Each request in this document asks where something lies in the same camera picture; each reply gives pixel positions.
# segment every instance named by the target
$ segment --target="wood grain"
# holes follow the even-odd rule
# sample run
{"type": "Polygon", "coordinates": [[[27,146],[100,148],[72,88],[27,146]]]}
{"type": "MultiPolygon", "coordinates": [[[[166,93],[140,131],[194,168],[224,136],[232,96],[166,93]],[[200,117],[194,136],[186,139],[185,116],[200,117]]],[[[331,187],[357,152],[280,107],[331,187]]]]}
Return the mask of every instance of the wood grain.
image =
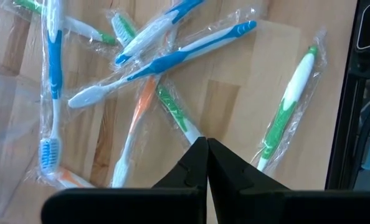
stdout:
{"type": "MultiPolygon", "coordinates": [[[[104,9],[126,11],[138,27],[168,8],[171,0],[70,0],[68,14],[112,33],[104,9]]],[[[217,138],[246,161],[271,122],[283,91],[315,32],[328,30],[329,64],[275,178],[293,189],[322,189],[333,140],[339,96],[356,0],[207,0],[181,26],[179,40],[251,3],[269,2],[267,20],[252,34],[222,49],[171,70],[184,109],[209,137],[217,138]]],[[[40,82],[42,36],[39,17],[23,21],[0,8],[0,67],[40,82]]],[[[68,94],[110,75],[110,55],[119,48],[89,44],[71,34],[65,44],[65,87],[68,94]]],[[[62,165],[92,184],[105,187],[123,148],[142,81],[112,94],[104,103],[84,111],[66,110],[62,131],[62,165]]],[[[25,113],[14,86],[0,90],[8,111],[0,112],[2,131],[18,123],[25,113]]],[[[10,173],[20,161],[37,164],[38,127],[9,144],[0,145],[0,175],[11,185],[24,174],[10,173]]],[[[138,127],[133,144],[127,187],[150,187],[169,171],[188,148],[173,119],[155,98],[138,127]]],[[[16,189],[1,223],[39,223],[43,201],[52,187],[30,175],[16,189]]],[[[9,194],[4,195],[9,201],[9,194]]],[[[209,223],[214,223],[209,197],[209,223]]]]}

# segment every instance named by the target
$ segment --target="green grip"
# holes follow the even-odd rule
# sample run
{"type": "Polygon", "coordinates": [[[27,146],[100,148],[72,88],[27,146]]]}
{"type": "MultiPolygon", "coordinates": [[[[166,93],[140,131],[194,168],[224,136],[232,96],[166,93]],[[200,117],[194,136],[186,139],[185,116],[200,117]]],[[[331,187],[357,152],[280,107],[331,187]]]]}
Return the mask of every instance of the green grip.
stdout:
{"type": "Polygon", "coordinates": [[[187,127],[185,124],[185,114],[179,105],[175,102],[174,98],[170,95],[169,91],[161,84],[157,86],[156,94],[163,105],[171,113],[179,128],[186,133],[187,127]]]}
{"type": "Polygon", "coordinates": [[[116,39],[112,35],[104,32],[102,30],[97,30],[97,31],[98,31],[99,35],[101,36],[103,43],[106,43],[106,44],[109,44],[109,45],[116,45],[116,39]]]}
{"type": "Polygon", "coordinates": [[[284,110],[285,99],[282,100],[279,106],[279,110],[275,115],[272,126],[270,127],[268,133],[264,138],[264,148],[262,151],[261,157],[264,159],[270,159],[272,154],[277,150],[280,140],[282,139],[283,132],[286,128],[289,119],[292,117],[292,114],[296,108],[297,102],[294,101],[292,105],[284,110]]]}
{"type": "Polygon", "coordinates": [[[26,9],[41,14],[43,5],[32,0],[14,0],[13,3],[18,4],[26,9]]]}

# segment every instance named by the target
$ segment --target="toothbrush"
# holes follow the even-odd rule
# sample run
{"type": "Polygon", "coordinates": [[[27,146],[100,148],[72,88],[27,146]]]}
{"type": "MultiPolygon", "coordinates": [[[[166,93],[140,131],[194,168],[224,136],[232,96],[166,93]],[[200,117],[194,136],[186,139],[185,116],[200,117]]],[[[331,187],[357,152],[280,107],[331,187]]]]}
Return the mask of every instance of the toothbrush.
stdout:
{"type": "Polygon", "coordinates": [[[175,122],[184,133],[190,145],[193,145],[198,137],[202,136],[198,128],[192,124],[191,120],[184,114],[181,107],[176,103],[169,91],[162,84],[158,85],[156,94],[163,105],[173,116],[175,122]]]}
{"type": "Polygon", "coordinates": [[[63,87],[61,53],[64,7],[62,3],[62,0],[48,0],[47,4],[49,82],[54,116],[49,138],[42,139],[40,142],[40,169],[45,175],[53,174],[58,170],[62,153],[62,140],[59,134],[60,97],[63,87]]]}
{"type": "Polygon", "coordinates": [[[54,174],[55,180],[62,185],[64,189],[71,188],[94,188],[94,186],[71,171],[59,167],[54,174]]]}
{"type": "Polygon", "coordinates": [[[180,63],[227,45],[235,39],[241,38],[243,35],[249,33],[256,25],[257,23],[255,21],[248,21],[208,35],[207,37],[183,47],[177,52],[157,58],[137,72],[127,75],[109,85],[94,85],[82,90],[69,100],[69,106],[71,108],[81,108],[97,103],[103,100],[109,92],[124,84],[153,74],[163,73],[180,63]]]}
{"type": "MultiPolygon", "coordinates": [[[[41,14],[42,10],[44,9],[44,6],[35,0],[14,0],[14,3],[37,14],[41,14]]],[[[92,40],[103,42],[109,45],[116,44],[116,39],[110,34],[107,34],[101,30],[97,30],[92,26],[69,16],[65,17],[64,27],[92,40]]]]}
{"type": "Polygon", "coordinates": [[[146,85],[143,88],[142,94],[135,108],[130,130],[125,141],[123,151],[121,153],[120,159],[117,161],[115,166],[111,187],[123,187],[125,183],[129,169],[128,161],[130,160],[131,146],[136,133],[136,127],[140,123],[141,118],[150,106],[150,103],[153,99],[154,89],[156,88],[156,82],[158,82],[158,80],[155,80],[154,77],[151,77],[146,82],[146,85]]]}
{"type": "Polygon", "coordinates": [[[123,65],[132,56],[138,54],[152,43],[159,40],[168,30],[177,24],[186,14],[192,11],[196,6],[203,3],[204,0],[184,0],[181,4],[174,6],[164,15],[157,18],[142,30],[116,57],[116,66],[123,65]]]}
{"type": "MultiPolygon", "coordinates": [[[[117,17],[117,19],[120,19],[120,21],[115,21],[115,22],[112,21],[112,22],[113,24],[115,24],[113,26],[119,27],[119,29],[114,29],[114,30],[122,30],[124,27],[122,27],[122,25],[119,26],[119,24],[123,24],[122,23],[123,21],[121,20],[124,18],[117,17]]],[[[124,36],[124,37],[130,36],[130,35],[124,35],[124,33],[125,32],[123,31],[117,32],[116,36],[119,37],[119,39],[121,36],[124,36]]],[[[164,41],[163,44],[167,45],[166,46],[167,51],[170,51],[172,49],[173,46],[171,44],[175,41],[176,33],[177,33],[177,28],[173,29],[171,32],[168,32],[166,34],[166,37],[163,40],[164,41]]],[[[120,159],[117,161],[116,166],[115,166],[111,187],[119,188],[119,187],[124,186],[124,183],[128,175],[128,169],[130,167],[128,161],[130,159],[131,145],[133,143],[134,136],[136,133],[136,127],[140,123],[145,112],[148,110],[151,104],[151,101],[153,99],[156,85],[159,82],[162,75],[163,74],[159,74],[155,77],[149,77],[143,88],[143,91],[141,93],[141,96],[138,100],[137,106],[134,111],[130,130],[128,132],[127,139],[125,141],[123,151],[121,153],[120,159]]]]}
{"type": "Polygon", "coordinates": [[[272,127],[263,140],[264,148],[262,149],[262,155],[257,166],[259,171],[264,170],[268,161],[271,159],[280,144],[283,132],[292,117],[304,88],[306,87],[308,78],[310,77],[314,67],[317,52],[318,48],[316,46],[311,46],[308,49],[307,54],[297,66],[292,79],[287,85],[285,94],[283,95],[279,109],[275,115],[275,119],[273,120],[272,127]]]}

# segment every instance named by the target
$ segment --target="green and white toothbrush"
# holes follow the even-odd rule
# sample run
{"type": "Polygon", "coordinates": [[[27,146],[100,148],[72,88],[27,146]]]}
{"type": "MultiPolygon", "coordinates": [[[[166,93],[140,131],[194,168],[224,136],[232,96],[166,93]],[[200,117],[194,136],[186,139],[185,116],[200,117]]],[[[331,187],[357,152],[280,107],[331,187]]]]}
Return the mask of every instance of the green and white toothbrush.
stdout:
{"type": "MultiPolygon", "coordinates": [[[[42,10],[44,9],[44,6],[35,0],[13,0],[13,2],[14,4],[22,6],[37,14],[41,14],[42,10]]],[[[110,34],[107,34],[106,32],[101,30],[97,30],[92,26],[69,16],[65,17],[64,27],[72,32],[83,35],[84,37],[90,38],[92,40],[103,42],[109,45],[116,44],[116,39],[110,34]]]]}
{"type": "Polygon", "coordinates": [[[160,101],[163,103],[163,105],[173,116],[175,122],[178,124],[179,128],[184,133],[190,145],[193,145],[193,143],[198,139],[198,137],[202,136],[200,131],[185,115],[181,107],[177,104],[176,100],[171,96],[169,91],[162,84],[158,85],[156,89],[156,94],[159,97],[160,101]]]}
{"type": "Polygon", "coordinates": [[[307,54],[297,66],[292,79],[287,85],[272,126],[263,140],[264,148],[262,149],[262,155],[257,166],[259,171],[264,170],[268,161],[271,159],[280,144],[283,132],[292,117],[304,88],[306,87],[307,81],[314,67],[317,52],[318,48],[316,46],[312,46],[308,49],[307,54]]]}

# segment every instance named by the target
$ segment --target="clear plastic packaging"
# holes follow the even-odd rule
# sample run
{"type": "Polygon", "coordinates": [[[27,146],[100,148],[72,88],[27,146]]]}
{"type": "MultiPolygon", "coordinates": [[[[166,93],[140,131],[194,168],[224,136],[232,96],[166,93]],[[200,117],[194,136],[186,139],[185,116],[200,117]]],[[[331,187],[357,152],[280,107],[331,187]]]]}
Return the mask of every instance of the clear plastic packaging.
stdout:
{"type": "Polygon", "coordinates": [[[56,8],[52,12],[63,12],[48,17],[47,10],[43,10],[42,17],[42,89],[40,110],[40,145],[39,145],[39,169],[36,172],[40,181],[50,184],[58,189],[72,187],[93,187],[87,180],[81,178],[65,166],[60,165],[64,157],[66,147],[65,127],[70,125],[69,119],[74,119],[74,113],[65,110],[65,101],[62,92],[65,91],[66,82],[71,83],[68,69],[65,67],[67,49],[67,36],[63,33],[65,21],[64,11],[68,5],[56,8]]]}
{"type": "Polygon", "coordinates": [[[39,86],[0,64],[0,215],[37,151],[39,86]]]}
{"type": "Polygon", "coordinates": [[[289,81],[278,111],[259,145],[259,152],[252,159],[252,165],[267,175],[273,175],[289,150],[297,127],[325,71],[325,37],[326,30],[322,28],[289,81]]]}
{"type": "Polygon", "coordinates": [[[225,21],[219,21],[203,31],[197,32],[197,34],[178,40],[179,43],[183,43],[184,40],[192,40],[192,42],[187,45],[176,44],[174,52],[169,55],[156,58],[156,54],[154,54],[156,49],[147,51],[142,60],[147,63],[146,65],[139,62],[130,63],[129,66],[122,67],[102,81],[71,91],[70,93],[74,92],[75,94],[66,96],[69,99],[69,106],[71,108],[84,108],[93,105],[135,80],[168,71],[185,61],[223,47],[253,31],[257,25],[256,19],[259,17],[259,10],[253,6],[238,9],[224,18],[225,21]]]}
{"type": "MultiPolygon", "coordinates": [[[[75,1],[73,3],[69,1],[67,4],[73,4],[73,6],[68,8],[75,9],[75,1]]],[[[44,5],[37,0],[0,0],[0,7],[21,16],[27,21],[31,21],[34,18],[39,20],[38,17],[33,15],[40,16],[44,10],[44,5]]],[[[69,11],[67,14],[75,14],[75,10],[69,11]]],[[[101,56],[111,58],[115,52],[120,50],[120,46],[113,35],[72,16],[65,17],[65,29],[68,31],[66,35],[70,36],[68,40],[77,42],[101,56]]]]}

